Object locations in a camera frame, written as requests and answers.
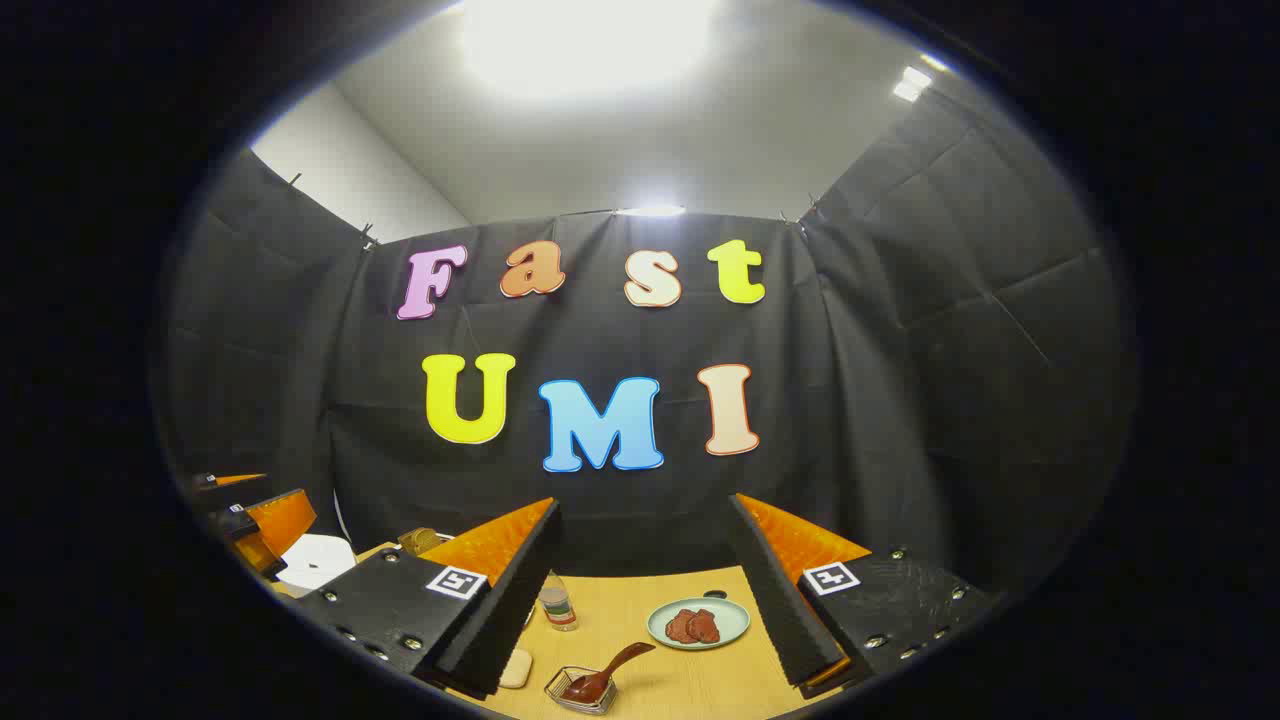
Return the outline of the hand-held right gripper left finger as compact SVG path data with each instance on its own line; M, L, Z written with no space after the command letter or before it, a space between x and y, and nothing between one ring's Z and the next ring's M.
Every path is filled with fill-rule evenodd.
M425 552L384 548L298 602L376 665L475 700L497 693L561 542L548 497Z

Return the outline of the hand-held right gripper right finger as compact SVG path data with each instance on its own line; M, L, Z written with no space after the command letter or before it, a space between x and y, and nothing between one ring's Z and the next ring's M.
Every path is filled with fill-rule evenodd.
M806 698L909 667L1001 600L906 550L874 552L746 495L728 506L730 547L786 682Z

